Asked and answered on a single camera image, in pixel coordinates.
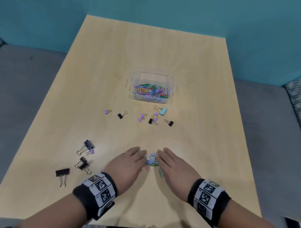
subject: table surface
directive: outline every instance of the table surface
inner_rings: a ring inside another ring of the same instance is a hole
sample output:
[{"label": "table surface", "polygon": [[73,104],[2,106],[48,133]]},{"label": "table surface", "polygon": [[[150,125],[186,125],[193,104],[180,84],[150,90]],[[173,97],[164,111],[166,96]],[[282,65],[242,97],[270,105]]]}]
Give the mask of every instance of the table surface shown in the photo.
[{"label": "table surface", "polygon": [[[138,122],[156,104],[129,98],[132,72],[145,68],[166,70],[177,84],[171,103],[160,105],[167,112],[158,126]],[[130,147],[169,147],[261,216],[224,38],[87,16],[0,185],[0,217],[27,218],[87,178],[74,168],[86,139],[95,145],[95,154],[85,156],[94,160],[93,174]],[[55,170],[63,168],[71,171],[60,189]],[[143,169],[115,202],[92,223],[208,226],[154,169]]]}]

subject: binder clip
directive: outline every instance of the binder clip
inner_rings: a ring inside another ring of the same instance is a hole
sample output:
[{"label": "binder clip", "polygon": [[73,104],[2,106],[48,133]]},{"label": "binder clip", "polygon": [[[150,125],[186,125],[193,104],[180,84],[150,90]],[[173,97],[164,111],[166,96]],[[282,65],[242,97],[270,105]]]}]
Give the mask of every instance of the binder clip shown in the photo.
[{"label": "binder clip", "polygon": [[163,115],[163,116],[164,116],[165,112],[167,111],[167,108],[158,108],[157,106],[155,106],[154,109],[158,110],[160,112],[160,115]]},{"label": "binder clip", "polygon": [[153,119],[154,122],[158,120],[158,118],[156,118],[155,116],[151,116],[151,118]]},{"label": "binder clip", "polygon": [[120,118],[120,119],[122,119],[123,118],[123,116],[125,115],[125,114],[128,114],[128,112],[127,111],[125,111],[124,113],[119,113],[117,116]]},{"label": "binder clip", "polygon": [[173,125],[173,122],[172,122],[172,121],[168,121],[167,119],[164,119],[164,121],[165,121],[166,123],[168,123],[169,126],[172,126],[172,125]]},{"label": "binder clip", "polygon": [[60,177],[60,181],[61,181],[60,188],[66,187],[66,178],[69,173],[70,173],[70,169],[60,169],[55,171],[56,174],[55,176]]},{"label": "binder clip", "polygon": [[93,148],[94,148],[94,146],[91,143],[91,141],[90,140],[86,140],[84,142],[83,147],[80,150],[76,151],[76,154],[77,155],[81,155],[83,152],[85,152],[87,150],[88,150],[88,152],[86,152],[86,155],[88,155],[88,154],[94,154]]},{"label": "binder clip", "polygon": [[148,123],[149,124],[155,124],[156,126],[158,126],[158,123],[156,123],[152,118],[150,118]]},{"label": "binder clip", "polygon": [[81,157],[79,159],[79,162],[74,167],[80,170],[84,170],[88,175],[90,175],[92,172],[89,170],[89,166],[92,162],[93,160],[88,162],[84,157]]}]

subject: wrist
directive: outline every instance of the wrist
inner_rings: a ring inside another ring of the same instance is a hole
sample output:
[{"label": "wrist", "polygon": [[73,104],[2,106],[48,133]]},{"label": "wrist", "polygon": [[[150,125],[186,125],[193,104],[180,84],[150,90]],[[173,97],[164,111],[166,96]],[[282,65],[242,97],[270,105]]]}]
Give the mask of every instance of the wrist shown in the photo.
[{"label": "wrist", "polygon": [[98,173],[73,190],[87,213],[87,220],[98,220],[109,208],[114,205],[117,197],[117,188],[111,176],[105,172]]},{"label": "wrist", "polygon": [[217,226],[231,198],[225,190],[211,180],[198,179],[192,186],[187,202],[211,226]]}]

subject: gray cushion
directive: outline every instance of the gray cushion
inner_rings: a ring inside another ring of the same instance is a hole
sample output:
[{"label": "gray cushion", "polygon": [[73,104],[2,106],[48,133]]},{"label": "gray cushion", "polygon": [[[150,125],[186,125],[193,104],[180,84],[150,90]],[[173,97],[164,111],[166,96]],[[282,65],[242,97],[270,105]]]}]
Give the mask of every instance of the gray cushion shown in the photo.
[{"label": "gray cushion", "polygon": [[283,216],[301,214],[301,128],[284,88],[235,87],[262,215],[286,227]]},{"label": "gray cushion", "polygon": [[0,182],[65,56],[13,45],[0,48]]},{"label": "gray cushion", "polygon": [[301,126],[301,77],[284,85]]}]

